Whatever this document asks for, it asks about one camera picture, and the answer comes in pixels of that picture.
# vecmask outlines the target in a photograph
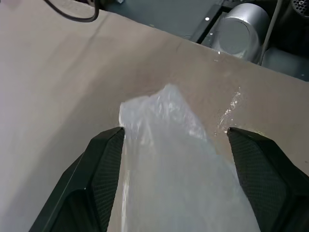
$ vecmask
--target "silver cylinder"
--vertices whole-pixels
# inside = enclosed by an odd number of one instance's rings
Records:
[[[220,20],[211,47],[257,63],[270,19],[261,7],[244,3]]]

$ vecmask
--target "circular vent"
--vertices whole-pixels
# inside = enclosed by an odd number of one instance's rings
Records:
[[[297,13],[309,17],[309,0],[291,0],[291,3]]]

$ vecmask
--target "table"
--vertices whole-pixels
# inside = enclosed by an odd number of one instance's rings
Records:
[[[60,17],[41,0],[0,3],[0,230],[29,229],[62,172],[119,105],[176,85],[217,152],[228,126],[273,139],[309,174],[309,85],[119,15]],[[120,227],[117,191],[111,227]]]

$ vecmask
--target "transparent plastic bag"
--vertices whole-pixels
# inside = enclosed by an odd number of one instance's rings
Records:
[[[227,161],[175,86],[120,106],[121,232],[259,232]]]

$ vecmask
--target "black cable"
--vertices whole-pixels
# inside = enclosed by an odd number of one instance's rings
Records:
[[[63,13],[61,10],[59,10],[57,7],[55,7],[49,0],[44,0],[54,11],[56,11],[58,14],[61,16],[76,21],[76,22],[82,22],[82,23],[90,23],[93,22],[97,19],[98,13],[99,13],[99,5],[100,5],[100,0],[94,0],[94,8],[95,8],[95,13],[92,17],[90,18],[79,18],[79,17],[74,17],[71,15],[68,15],[66,13]]]

